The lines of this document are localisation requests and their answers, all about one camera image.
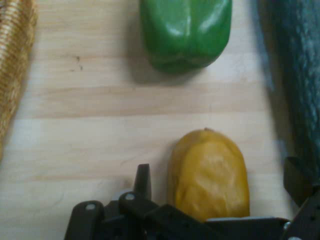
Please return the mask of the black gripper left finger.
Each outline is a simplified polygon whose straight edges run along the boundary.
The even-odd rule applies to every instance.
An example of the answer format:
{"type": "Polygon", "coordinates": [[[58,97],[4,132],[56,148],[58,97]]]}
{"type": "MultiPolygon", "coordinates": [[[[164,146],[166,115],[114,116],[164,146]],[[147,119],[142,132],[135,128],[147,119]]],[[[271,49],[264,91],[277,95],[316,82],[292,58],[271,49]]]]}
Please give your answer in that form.
{"type": "Polygon", "coordinates": [[[149,164],[137,167],[132,191],[103,205],[96,200],[77,204],[64,238],[66,240],[216,240],[207,225],[171,205],[151,200],[149,164]]]}

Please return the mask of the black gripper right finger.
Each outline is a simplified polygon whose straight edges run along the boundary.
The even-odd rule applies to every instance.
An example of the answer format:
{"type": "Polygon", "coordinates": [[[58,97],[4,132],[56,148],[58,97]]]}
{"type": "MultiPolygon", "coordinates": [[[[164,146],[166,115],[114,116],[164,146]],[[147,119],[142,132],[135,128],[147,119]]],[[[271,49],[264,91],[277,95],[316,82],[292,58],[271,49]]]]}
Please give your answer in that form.
{"type": "Polygon", "coordinates": [[[320,238],[320,179],[297,157],[284,163],[283,186],[299,207],[297,215],[284,230],[283,240],[320,238]]]}

